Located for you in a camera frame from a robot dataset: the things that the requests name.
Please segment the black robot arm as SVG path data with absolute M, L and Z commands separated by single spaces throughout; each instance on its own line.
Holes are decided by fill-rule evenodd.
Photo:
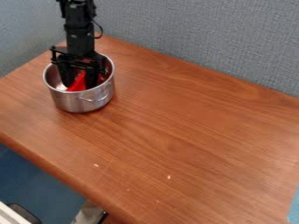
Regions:
M 95 88 L 108 77 L 108 58 L 95 50 L 96 5 L 93 0 L 56 0 L 64 19 L 65 46 L 51 47 L 51 63 L 57 67 L 68 91 Z

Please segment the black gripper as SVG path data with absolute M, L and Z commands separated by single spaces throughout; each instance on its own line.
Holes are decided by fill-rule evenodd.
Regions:
M 60 80 L 68 88 L 75 81 L 75 70 L 85 70 L 85 89 L 93 88 L 99 84 L 99 73 L 108 72 L 108 57 L 95 51 L 79 56 L 68 53 L 65 46 L 51 47 L 51 63 L 57 67 Z

